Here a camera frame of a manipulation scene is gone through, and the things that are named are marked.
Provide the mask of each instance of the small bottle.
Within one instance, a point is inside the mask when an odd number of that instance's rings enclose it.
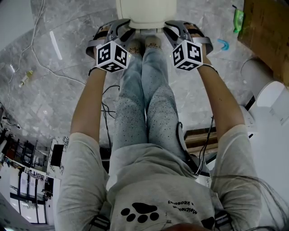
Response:
[[[236,6],[233,5],[235,8],[235,16],[234,16],[234,33],[239,33],[242,29],[243,19],[244,19],[244,12],[237,9]]]
[[[19,84],[19,87],[21,88],[25,82],[33,75],[33,71],[28,71],[26,72],[26,75],[24,76],[24,78],[21,80],[20,84]]]

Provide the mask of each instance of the cardboard box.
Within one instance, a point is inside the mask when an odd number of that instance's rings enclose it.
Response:
[[[289,87],[289,6],[274,0],[245,0],[244,13],[238,40]]]

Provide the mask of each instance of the white cylinder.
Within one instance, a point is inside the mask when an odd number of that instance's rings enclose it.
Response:
[[[0,153],[3,151],[5,145],[7,144],[7,140],[4,140],[1,144],[0,144]]]
[[[247,61],[241,74],[249,84],[257,106],[271,107],[284,89],[282,83],[273,79],[272,70],[261,61]]]

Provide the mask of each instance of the gray t-shirt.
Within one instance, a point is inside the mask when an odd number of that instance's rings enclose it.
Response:
[[[103,202],[111,205],[111,231],[159,231],[178,223],[214,229],[216,201],[230,214],[235,230],[258,225],[261,193],[256,183],[212,177],[211,188],[197,183],[190,168],[169,151],[153,144],[116,150],[110,177],[102,167],[98,143],[70,136],[61,194],[57,204],[60,230],[89,230]],[[256,177],[244,125],[219,140],[212,176]]]

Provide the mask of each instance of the leg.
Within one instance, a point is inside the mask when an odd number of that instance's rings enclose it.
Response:
[[[148,142],[144,96],[141,87],[141,65],[142,56],[140,54],[132,55],[129,67],[122,77],[117,101],[112,151],[121,147]]]
[[[167,61],[163,52],[156,47],[149,47],[145,51],[141,83],[147,112],[149,143],[159,145],[185,160],[176,136],[178,115],[175,97],[168,85]]]

